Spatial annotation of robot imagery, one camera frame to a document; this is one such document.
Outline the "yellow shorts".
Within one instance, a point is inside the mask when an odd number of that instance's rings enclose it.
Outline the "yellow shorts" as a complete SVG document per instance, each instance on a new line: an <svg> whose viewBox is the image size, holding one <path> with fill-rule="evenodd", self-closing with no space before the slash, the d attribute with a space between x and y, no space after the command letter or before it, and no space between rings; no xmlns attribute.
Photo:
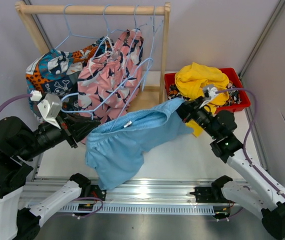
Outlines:
<svg viewBox="0 0 285 240"><path fill-rule="evenodd" d="M195 100L198 97L204 97L203 88L207 85L213 85L218 91L226 90L230 83L229 78L216 67L193 62L184 66L175 74L175 85L180 94L189 100ZM208 103L210 112L215 114L217 107L223 106L230 96L228 92L219 93L218 96ZM193 129L193 135L199 137L203 129L194 121L190 120L186 126Z"/></svg>

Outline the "light blue shorts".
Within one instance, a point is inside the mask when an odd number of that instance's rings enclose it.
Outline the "light blue shorts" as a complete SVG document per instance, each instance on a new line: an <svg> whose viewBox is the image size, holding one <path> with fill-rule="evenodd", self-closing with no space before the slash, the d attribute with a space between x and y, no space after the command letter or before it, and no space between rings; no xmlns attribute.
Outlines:
<svg viewBox="0 0 285 240"><path fill-rule="evenodd" d="M101 190L112 190L134 177L143 154L193 130L183 123L174 98L149 109L129 112L93 129L86 138L86 165L98 175Z"/></svg>

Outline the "orange black camo shorts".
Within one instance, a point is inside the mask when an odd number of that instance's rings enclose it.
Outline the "orange black camo shorts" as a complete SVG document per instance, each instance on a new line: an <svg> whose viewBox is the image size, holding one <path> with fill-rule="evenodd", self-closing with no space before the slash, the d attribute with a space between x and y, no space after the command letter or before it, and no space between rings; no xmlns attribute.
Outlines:
<svg viewBox="0 0 285 240"><path fill-rule="evenodd" d="M236 86L234 84L229 83L227 85L227 89L231 89L231 91L220 93L218 97L210 102L210 104L218 107L228 107L242 102L240 92L236 90ZM175 83L169 85L169 93L167 94L167 97L169 100L174 98L181 98L186 101L190 100L189 97L181 95Z"/></svg>

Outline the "pink white patterned shorts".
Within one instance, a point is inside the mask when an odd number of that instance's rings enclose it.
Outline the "pink white patterned shorts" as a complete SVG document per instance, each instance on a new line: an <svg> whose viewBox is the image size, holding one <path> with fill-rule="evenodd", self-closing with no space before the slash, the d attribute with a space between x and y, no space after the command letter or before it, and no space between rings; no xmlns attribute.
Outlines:
<svg viewBox="0 0 285 240"><path fill-rule="evenodd" d="M128 112L139 92L143 43L140 30L128 30L106 53L88 61L77 83L81 116L103 124Z"/></svg>

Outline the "white wire hanger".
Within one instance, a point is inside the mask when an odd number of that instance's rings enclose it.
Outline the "white wire hanger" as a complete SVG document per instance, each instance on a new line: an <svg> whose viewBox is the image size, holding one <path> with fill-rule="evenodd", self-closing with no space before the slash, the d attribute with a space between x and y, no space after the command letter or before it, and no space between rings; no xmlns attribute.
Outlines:
<svg viewBox="0 0 285 240"><path fill-rule="evenodd" d="M91 76L93 76L92 65L94 64L95 59L99 59L101 55L107 54L110 55L114 51L114 42L110 39L109 36L104 36L98 40L99 45L97 46L96 51L93 56L89 58L87 69Z"/></svg>

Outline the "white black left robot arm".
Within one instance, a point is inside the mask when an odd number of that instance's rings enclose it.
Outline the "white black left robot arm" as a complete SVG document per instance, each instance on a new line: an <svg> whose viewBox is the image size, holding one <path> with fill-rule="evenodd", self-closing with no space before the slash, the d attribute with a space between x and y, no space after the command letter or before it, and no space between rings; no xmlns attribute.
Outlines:
<svg viewBox="0 0 285 240"><path fill-rule="evenodd" d="M100 199L91 181L73 174L56 192L31 207L19 208L19 201L34 157L67 142L76 148L99 121L60 114L55 124L44 122L31 130L20 118L0 121L0 240L33 240L41 227L61 208L74 200Z"/></svg>

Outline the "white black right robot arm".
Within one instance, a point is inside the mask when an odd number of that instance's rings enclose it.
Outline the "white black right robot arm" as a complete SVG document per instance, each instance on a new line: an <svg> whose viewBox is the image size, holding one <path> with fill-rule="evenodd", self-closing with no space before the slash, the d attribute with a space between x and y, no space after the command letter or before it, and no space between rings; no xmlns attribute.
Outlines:
<svg viewBox="0 0 285 240"><path fill-rule="evenodd" d="M212 115L204 106L203 97L182 103L177 114L183 122L194 120L211 138L211 150L238 172L251 186L241 187L224 175L212 182L211 197L237 203L255 215L265 230L275 239L285 238L285 187L247 154L245 144L234 135L237 128L234 114L222 110Z"/></svg>

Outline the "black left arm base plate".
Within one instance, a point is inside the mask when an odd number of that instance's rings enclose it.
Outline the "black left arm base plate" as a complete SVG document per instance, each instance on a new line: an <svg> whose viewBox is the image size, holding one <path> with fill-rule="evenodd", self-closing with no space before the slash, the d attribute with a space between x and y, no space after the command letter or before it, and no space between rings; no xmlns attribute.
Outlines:
<svg viewBox="0 0 285 240"><path fill-rule="evenodd" d="M92 184L92 181L80 173L73 174L70 181L74 181L81 188L80 198L95 197L103 201L106 200L106 190L101 190L97 184Z"/></svg>

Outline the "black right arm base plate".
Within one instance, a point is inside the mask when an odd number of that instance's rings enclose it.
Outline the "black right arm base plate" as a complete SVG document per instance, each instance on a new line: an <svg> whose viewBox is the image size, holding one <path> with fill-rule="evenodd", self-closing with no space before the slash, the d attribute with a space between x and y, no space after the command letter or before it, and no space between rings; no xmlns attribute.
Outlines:
<svg viewBox="0 0 285 240"><path fill-rule="evenodd" d="M195 197L197 203L229 203L229 200L223 196L222 188L226 183L233 179L227 175L217 178L211 183L211 186L196 186L190 195Z"/></svg>

